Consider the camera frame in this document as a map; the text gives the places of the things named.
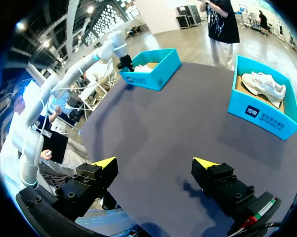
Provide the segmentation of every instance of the white sneaker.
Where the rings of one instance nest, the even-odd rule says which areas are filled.
[[[272,75],[263,73],[243,74],[244,86],[254,95],[264,95],[277,108],[286,96],[286,86],[279,85],[272,78]]]

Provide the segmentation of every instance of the black metal bracket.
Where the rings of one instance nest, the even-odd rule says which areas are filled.
[[[196,159],[192,162],[191,174],[205,195],[211,196],[223,213],[235,220],[228,235],[242,227],[246,229],[266,223],[281,204],[280,199],[268,192],[256,198],[254,186],[247,186],[238,180],[233,172],[234,169],[226,163],[203,167]],[[266,233],[267,229],[264,229],[246,237],[262,237]]]
[[[118,175],[117,159],[105,167],[84,163],[76,171],[77,175],[67,183],[55,186],[55,196],[41,185],[27,187],[17,194],[21,211],[40,236],[104,237],[75,220],[85,215],[96,198],[107,193]]]

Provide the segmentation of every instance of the logo on box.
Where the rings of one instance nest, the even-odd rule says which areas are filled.
[[[247,115],[250,115],[250,116],[252,116],[254,118],[257,117],[257,115],[259,114],[259,112],[260,112],[259,109],[256,109],[256,108],[254,108],[253,106],[250,106],[250,105],[248,105],[248,107],[247,107],[247,109],[245,111],[245,113]]]

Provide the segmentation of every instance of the ceiling light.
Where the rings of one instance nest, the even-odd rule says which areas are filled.
[[[88,7],[87,12],[89,14],[91,14],[93,12],[93,10],[94,10],[94,7],[93,6],[90,6],[90,7]]]
[[[25,25],[23,24],[23,23],[21,23],[21,22],[18,22],[17,24],[16,24],[16,27],[19,29],[19,30],[25,30]]]
[[[49,40],[45,40],[44,43],[43,43],[43,46],[45,48],[49,47]]]

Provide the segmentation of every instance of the person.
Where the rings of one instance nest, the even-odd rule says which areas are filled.
[[[269,30],[268,24],[267,24],[267,17],[262,13],[262,11],[259,11],[259,18],[260,18],[260,27],[262,30],[262,33],[268,36],[267,31]]]
[[[21,92],[16,92],[12,96],[11,105],[13,106],[13,111],[20,116],[25,109],[25,102]],[[44,129],[42,133],[44,143],[41,152],[41,161],[56,173],[72,176],[75,174],[76,167],[86,162],[86,159],[83,157],[87,157],[87,152],[83,145],[60,133],[50,130],[50,123],[54,122],[61,113],[61,108],[56,106],[55,112],[46,119],[44,128],[42,126],[45,117],[41,115],[32,128],[37,132],[41,132],[41,130]],[[49,151],[52,151],[51,156],[46,155]]]
[[[209,37],[214,65],[234,70],[233,44],[239,43],[239,33],[230,0],[198,0],[200,11],[208,14]]]

